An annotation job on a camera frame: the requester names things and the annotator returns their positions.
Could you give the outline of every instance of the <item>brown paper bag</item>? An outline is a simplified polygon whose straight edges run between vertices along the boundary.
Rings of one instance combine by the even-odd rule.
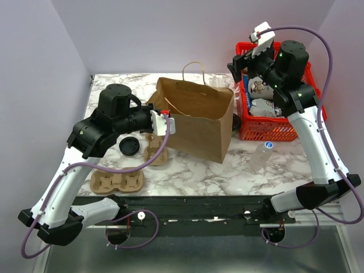
[[[222,163],[231,141],[233,92],[185,81],[184,68],[182,81],[159,78],[147,103],[170,110],[175,119],[176,133],[170,135],[168,147]],[[205,83],[203,65],[202,76]]]

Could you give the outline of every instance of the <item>cardboard cup holder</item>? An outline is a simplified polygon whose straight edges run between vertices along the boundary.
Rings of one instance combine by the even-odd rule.
[[[90,188],[98,195],[108,195],[115,190],[123,193],[137,192],[144,186],[142,170],[131,173],[109,173],[96,170],[91,175]]]
[[[148,146],[144,150],[144,162],[148,161],[152,156],[154,156],[159,147],[163,142],[162,136],[157,136],[155,134],[146,134],[146,141],[148,141]],[[151,166],[161,166],[165,164],[168,160],[168,150],[165,147],[163,152],[150,164]]]

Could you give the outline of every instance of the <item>white wall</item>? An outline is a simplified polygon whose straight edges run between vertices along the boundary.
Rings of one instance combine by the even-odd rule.
[[[50,1],[3,1],[0,35],[0,271],[27,273],[35,260],[20,255],[26,227],[17,216],[51,181],[90,78]]]
[[[301,24],[319,29],[334,0],[52,0],[93,73],[180,72],[194,60],[227,72],[237,42],[255,26]],[[285,31],[278,40],[308,34]],[[198,66],[191,66],[197,72]]]
[[[333,77],[325,103],[328,130],[342,160],[351,173],[361,176],[364,184],[363,14],[362,0],[336,0],[319,32],[327,38],[334,54]],[[325,49],[315,39],[308,52],[315,79],[323,86],[327,70]],[[364,185],[358,190],[364,198]],[[358,205],[352,194],[341,203],[347,220],[358,217]],[[364,222],[347,229],[364,272]]]

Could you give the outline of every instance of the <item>plastic bottle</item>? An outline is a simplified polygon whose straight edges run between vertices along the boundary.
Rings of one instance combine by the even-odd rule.
[[[273,153],[273,143],[267,141],[260,144],[247,162],[247,167],[252,172],[258,172],[267,163]]]

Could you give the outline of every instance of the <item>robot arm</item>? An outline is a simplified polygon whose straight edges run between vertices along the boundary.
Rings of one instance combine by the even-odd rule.
[[[282,114],[288,118],[301,140],[313,182],[266,200],[263,214],[267,217],[291,209],[314,209],[340,198],[349,191],[349,187],[338,174],[338,169],[347,175],[355,187],[361,183],[358,175],[349,174],[327,131],[328,146],[322,140],[320,130],[326,130],[326,126],[324,122],[322,128],[317,124],[319,98],[314,88],[301,80],[308,62],[304,45],[296,41],[284,41],[274,59],[274,32],[259,35],[259,32],[268,28],[270,26],[266,22],[256,27],[250,40],[257,42],[257,46],[244,55],[235,56],[227,67],[236,83],[241,81],[242,70],[247,68],[250,77],[259,76],[273,88],[275,105],[282,109]],[[339,163],[338,169],[330,159],[328,148]]]
[[[130,107],[130,101],[137,106]],[[34,223],[36,216],[38,237],[52,245],[65,246],[79,232],[90,225],[114,219],[125,204],[116,196],[107,196],[99,202],[83,206],[72,206],[73,200],[92,168],[106,151],[116,144],[121,134],[133,131],[166,134],[166,120],[155,110],[153,104],[142,106],[131,94],[130,88],[111,84],[100,93],[98,107],[91,117],[75,124],[68,138],[61,164],[41,199],[31,209],[22,210],[19,219],[27,226]],[[174,119],[169,117],[170,133],[175,133]],[[77,167],[65,172],[68,166]]]

